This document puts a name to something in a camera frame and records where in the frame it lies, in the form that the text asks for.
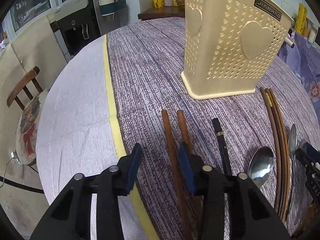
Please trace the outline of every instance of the table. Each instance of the table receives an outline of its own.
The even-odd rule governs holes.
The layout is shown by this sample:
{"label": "table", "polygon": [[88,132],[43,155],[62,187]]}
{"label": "table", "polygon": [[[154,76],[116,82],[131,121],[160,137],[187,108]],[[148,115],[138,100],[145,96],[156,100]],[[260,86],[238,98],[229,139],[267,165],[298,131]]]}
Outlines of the table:
{"label": "table", "polygon": [[185,17],[185,9],[178,6],[164,6],[162,8],[149,8],[148,10],[139,13],[138,19],[145,21],[151,19],[169,18],[169,17]]}
{"label": "table", "polygon": [[[211,125],[213,117],[219,117],[224,130],[234,175],[247,171],[258,148],[269,146],[275,152],[259,89],[254,94],[202,101],[193,100],[186,93],[180,78],[184,31],[185,21],[181,18],[135,23],[109,33],[108,45],[106,37],[93,41],[68,63],[49,92],[38,129],[37,164],[49,203],[75,173],[98,174],[117,163],[119,152],[130,153],[134,143],[139,142],[144,158],[137,189],[144,213],[136,212],[137,199],[133,196],[119,198],[125,239],[182,240],[162,108],[169,113],[178,141],[181,135],[175,112],[184,110],[195,152],[217,169],[222,166]],[[305,138],[320,148],[320,129],[308,95],[278,57],[258,83],[257,87],[260,86],[273,89],[286,130],[295,123],[298,139]],[[272,205],[275,170],[261,188]],[[311,203],[304,183],[305,170],[298,164],[296,195],[285,223],[291,234]],[[92,239],[95,201],[94,197]]]}

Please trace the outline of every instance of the yellow package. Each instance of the yellow package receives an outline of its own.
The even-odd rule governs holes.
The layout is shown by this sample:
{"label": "yellow package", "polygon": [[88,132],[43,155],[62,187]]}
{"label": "yellow package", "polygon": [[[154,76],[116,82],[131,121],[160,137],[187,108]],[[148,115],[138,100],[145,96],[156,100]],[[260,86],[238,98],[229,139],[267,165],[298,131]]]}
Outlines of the yellow package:
{"label": "yellow package", "polygon": [[304,26],[307,20],[307,12],[308,12],[308,9],[302,3],[300,3],[298,17],[297,17],[297,21],[294,26],[294,29],[296,32],[300,33],[301,35],[303,33]]}

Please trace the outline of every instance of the brand logo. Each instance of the brand logo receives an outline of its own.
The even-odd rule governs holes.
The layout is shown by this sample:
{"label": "brand logo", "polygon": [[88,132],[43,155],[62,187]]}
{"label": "brand logo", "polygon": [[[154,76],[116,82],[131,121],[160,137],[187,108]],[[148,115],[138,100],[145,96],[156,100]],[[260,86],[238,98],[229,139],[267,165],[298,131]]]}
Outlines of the brand logo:
{"label": "brand logo", "polygon": [[254,6],[260,8],[266,13],[270,14],[272,17],[276,18],[278,21],[281,20],[282,13],[274,8],[270,3],[265,0],[255,0]]}
{"label": "brand logo", "polygon": [[318,191],[316,185],[314,185],[312,189],[313,189],[313,191],[315,192],[316,196],[318,197],[319,194],[320,194],[320,191]]}

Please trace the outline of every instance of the metal spoon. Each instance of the metal spoon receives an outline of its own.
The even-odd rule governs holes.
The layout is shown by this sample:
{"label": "metal spoon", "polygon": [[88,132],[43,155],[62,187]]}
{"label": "metal spoon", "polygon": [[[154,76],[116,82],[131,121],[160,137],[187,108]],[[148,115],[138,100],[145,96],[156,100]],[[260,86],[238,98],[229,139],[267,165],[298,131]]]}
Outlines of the metal spoon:
{"label": "metal spoon", "polygon": [[272,150],[267,146],[261,147],[253,155],[249,163],[248,175],[259,189],[271,174],[273,162]]}
{"label": "metal spoon", "polygon": [[288,208],[285,214],[285,220],[287,220],[288,215],[290,213],[291,209],[291,204],[292,204],[292,194],[294,192],[294,175],[295,175],[295,167],[296,167],[296,161],[295,161],[295,154],[296,150],[298,148],[298,141],[297,141],[297,129],[296,125],[293,124],[290,130],[289,134],[289,140],[288,140],[288,148],[289,148],[289,157],[291,159],[292,165],[291,165],[291,190],[290,190],[290,195],[289,195],[289,203],[288,203]]}
{"label": "metal spoon", "polygon": [[299,143],[299,148],[304,151],[305,153],[307,153],[307,145],[306,145],[306,140],[302,139]]}

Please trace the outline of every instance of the cream plastic utensil holder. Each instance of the cream plastic utensil holder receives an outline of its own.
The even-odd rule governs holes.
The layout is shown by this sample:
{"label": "cream plastic utensil holder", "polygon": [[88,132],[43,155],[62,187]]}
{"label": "cream plastic utensil holder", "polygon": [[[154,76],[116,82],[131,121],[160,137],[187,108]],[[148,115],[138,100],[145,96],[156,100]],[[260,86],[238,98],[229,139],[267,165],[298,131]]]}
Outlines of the cream plastic utensil holder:
{"label": "cream plastic utensil holder", "polygon": [[194,99],[255,92],[291,17],[272,0],[185,0],[182,80]]}

